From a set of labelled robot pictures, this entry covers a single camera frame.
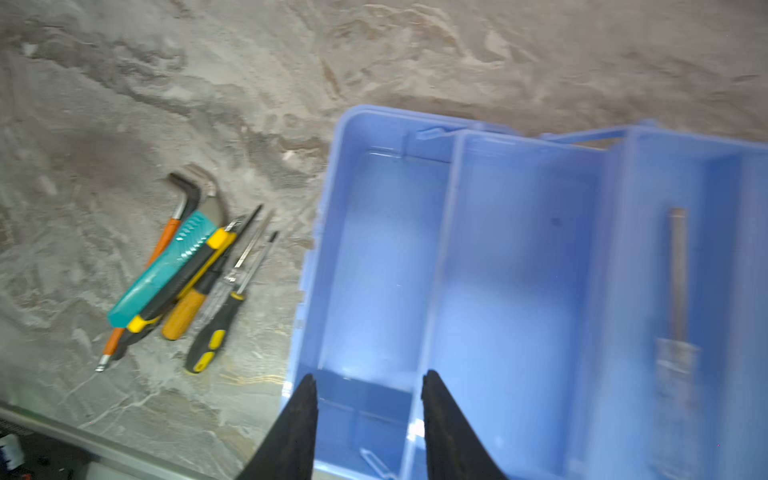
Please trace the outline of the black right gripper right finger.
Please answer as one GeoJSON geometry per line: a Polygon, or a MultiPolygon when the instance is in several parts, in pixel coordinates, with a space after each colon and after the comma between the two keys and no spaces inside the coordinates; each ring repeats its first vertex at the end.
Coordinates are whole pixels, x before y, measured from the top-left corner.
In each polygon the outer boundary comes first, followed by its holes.
{"type": "Polygon", "coordinates": [[[435,370],[423,377],[421,399],[430,480],[506,479],[435,370]]]}

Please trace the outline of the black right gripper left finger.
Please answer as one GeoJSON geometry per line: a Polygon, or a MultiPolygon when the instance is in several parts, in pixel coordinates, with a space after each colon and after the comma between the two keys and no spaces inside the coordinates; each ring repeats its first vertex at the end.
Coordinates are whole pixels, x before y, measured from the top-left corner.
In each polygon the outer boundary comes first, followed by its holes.
{"type": "Polygon", "coordinates": [[[236,479],[311,479],[317,424],[316,380],[306,374],[236,479]]]}

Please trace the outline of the white and blue tool box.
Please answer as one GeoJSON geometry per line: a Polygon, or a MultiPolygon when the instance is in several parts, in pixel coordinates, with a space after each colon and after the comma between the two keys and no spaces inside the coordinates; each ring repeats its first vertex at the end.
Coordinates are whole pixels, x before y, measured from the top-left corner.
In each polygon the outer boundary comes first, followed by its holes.
{"type": "Polygon", "coordinates": [[[317,470],[425,478],[434,370],[511,478],[766,477],[765,144],[358,106],[313,237],[317,470]]]}

